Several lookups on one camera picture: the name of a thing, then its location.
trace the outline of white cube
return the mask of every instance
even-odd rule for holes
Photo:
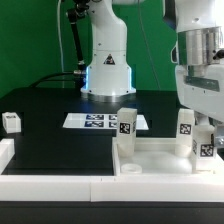
[[[193,129],[192,165],[196,171],[213,170],[217,148],[212,144],[214,127],[198,125]]]
[[[2,122],[3,127],[5,128],[8,134],[21,132],[21,120],[16,113],[9,113],[9,112],[3,113]]]
[[[136,121],[136,109],[121,108],[117,112],[117,146],[121,157],[130,157],[134,154]]]

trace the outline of black cable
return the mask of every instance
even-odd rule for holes
[[[74,75],[74,73],[73,72],[62,72],[62,73],[55,73],[55,74],[47,75],[47,76],[39,79],[38,81],[32,83],[30,85],[30,87],[35,88],[39,83],[46,81],[47,79],[58,77],[58,76],[65,76],[65,75]]]

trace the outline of cable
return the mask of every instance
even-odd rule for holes
[[[143,21],[142,21],[142,12],[141,12],[141,7],[140,7],[140,0],[138,0],[138,17],[139,17],[139,23],[140,23],[142,35],[143,35],[144,42],[145,42],[145,45],[146,45],[146,50],[147,50],[147,54],[148,54],[148,58],[149,58],[149,63],[151,64],[151,67],[152,67],[153,76],[156,80],[156,84],[157,84],[158,89],[161,90],[158,75],[157,75],[157,72],[156,72],[156,69],[155,69],[155,66],[154,66],[154,63],[153,63],[152,54],[151,54],[151,51],[150,51],[150,47],[149,47],[149,44],[148,44],[147,36],[146,36],[146,33],[145,33]]]
[[[58,40],[59,40],[59,47],[60,47],[60,58],[61,58],[61,71],[64,72],[64,52],[63,52],[63,45],[62,45],[62,37],[61,37],[61,3],[62,0],[58,0],[57,6],[57,27],[58,27]]]
[[[74,75],[74,72],[62,72],[62,73],[55,73],[51,75],[47,75],[38,81],[34,82],[33,84],[30,85],[30,87],[35,88],[39,83],[47,81],[47,79],[53,78],[53,77],[58,77],[58,76],[65,76],[65,75]]]

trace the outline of white platform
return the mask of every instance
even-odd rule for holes
[[[224,167],[219,156],[215,174],[193,174],[190,160],[175,158],[175,139],[137,138],[136,143],[132,161],[120,159],[113,147],[116,176],[4,175],[0,176],[0,200],[224,202]],[[121,174],[126,162],[138,163],[143,173]]]

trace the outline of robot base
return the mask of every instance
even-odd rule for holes
[[[116,102],[122,102],[125,100],[135,99],[135,92],[128,93],[125,95],[120,95],[120,96],[95,95],[95,94],[91,94],[91,93],[81,92],[81,96],[84,99],[88,99],[88,100],[92,100],[92,101],[103,102],[103,103],[106,103],[106,102],[116,103]]]

